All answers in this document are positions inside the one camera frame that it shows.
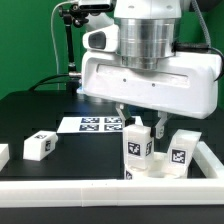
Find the green background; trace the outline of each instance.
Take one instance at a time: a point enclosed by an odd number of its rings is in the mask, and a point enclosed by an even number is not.
[[[6,94],[27,90],[42,78],[56,74],[50,30],[53,8],[59,0],[1,0],[0,13],[0,99]],[[213,47],[224,52],[224,2],[204,14]],[[56,15],[55,33],[61,73],[67,72],[67,49],[62,19]],[[80,70],[84,29],[73,29],[75,61]],[[180,41],[201,42],[203,34],[194,13],[181,20]],[[219,105],[224,105],[224,80],[219,81]]]

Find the black table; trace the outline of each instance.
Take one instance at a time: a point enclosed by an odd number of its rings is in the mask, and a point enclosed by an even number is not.
[[[155,111],[130,110],[146,126],[158,120]],[[64,116],[117,116],[117,112],[112,102],[66,91],[15,92],[0,101],[0,143],[8,143],[10,149],[1,181],[123,178],[121,133],[59,136],[56,149],[45,159],[23,160],[24,140],[39,130],[56,131]],[[205,120],[174,117],[164,138],[156,141],[157,151],[166,151],[177,129],[202,131],[201,140],[223,160],[222,110]],[[203,177],[194,161],[189,170],[192,177]],[[223,223],[224,206],[17,208],[0,209],[0,217],[1,223]]]

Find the white block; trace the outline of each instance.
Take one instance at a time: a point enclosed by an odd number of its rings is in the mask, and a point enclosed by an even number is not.
[[[148,177],[148,172],[149,172],[148,168],[146,168],[145,170],[142,170],[142,169],[125,165],[124,179],[126,180],[144,179]]]
[[[82,206],[117,206],[117,181],[84,181],[82,186]]]
[[[162,172],[162,167],[164,162],[166,161],[167,154],[162,152],[154,152],[154,161],[152,166],[148,170],[149,178],[170,178],[177,179],[180,178],[179,175],[173,175]]]
[[[178,130],[170,143],[162,172],[183,176],[191,162],[201,132]]]
[[[204,143],[199,142],[193,155],[206,178],[224,178],[224,166]]]
[[[118,206],[224,203],[221,179],[149,179],[118,182]]]
[[[9,161],[9,147],[8,144],[0,144],[0,171]]]
[[[82,206],[82,181],[4,181],[0,207]]]
[[[55,132],[39,131],[24,142],[23,159],[40,161],[55,149]]]
[[[153,161],[154,139],[151,128],[130,125],[123,129],[124,164],[138,169],[147,169]]]

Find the white cube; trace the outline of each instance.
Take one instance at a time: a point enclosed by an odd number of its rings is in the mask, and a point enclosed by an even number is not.
[[[171,140],[162,172],[184,176],[200,136],[201,132],[178,130]]]
[[[130,125],[123,129],[124,164],[139,169],[147,169],[153,162],[154,139],[151,128]]]
[[[23,159],[40,161],[55,149],[55,132],[39,131],[24,142]]]
[[[140,180],[148,177],[149,169],[138,169],[135,167],[131,167],[128,165],[125,165],[125,171],[124,171],[124,179],[126,180]]]
[[[8,144],[0,144],[0,171],[9,161],[9,147]]]

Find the white robot body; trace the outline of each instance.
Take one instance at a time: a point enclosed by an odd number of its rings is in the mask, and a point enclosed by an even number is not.
[[[180,18],[180,0],[118,0],[114,17],[120,19]]]
[[[217,106],[220,58],[178,53],[160,59],[154,71],[122,66],[122,57],[87,52],[83,58],[83,89],[89,96],[203,119]]]

